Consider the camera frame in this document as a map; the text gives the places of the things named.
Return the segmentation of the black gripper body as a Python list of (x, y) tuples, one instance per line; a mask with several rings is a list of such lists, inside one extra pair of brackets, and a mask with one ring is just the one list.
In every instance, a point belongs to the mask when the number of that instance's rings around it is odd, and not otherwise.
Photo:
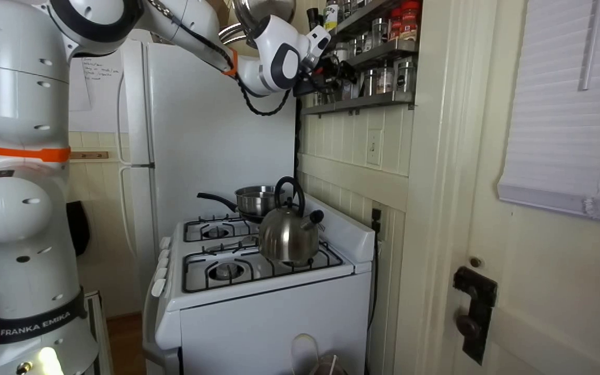
[(318, 63), (298, 82), (301, 95), (324, 91), (357, 82), (357, 70), (340, 59), (335, 52), (328, 52)]

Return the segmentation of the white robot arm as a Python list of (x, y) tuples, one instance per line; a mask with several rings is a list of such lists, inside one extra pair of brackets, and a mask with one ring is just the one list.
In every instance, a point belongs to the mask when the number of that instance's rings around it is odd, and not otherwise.
[(209, 0), (0, 0), (0, 375), (84, 375), (97, 358), (67, 216), (69, 65), (136, 30), (253, 97), (293, 88), (332, 40), (269, 14), (245, 28), (256, 54), (242, 59)]

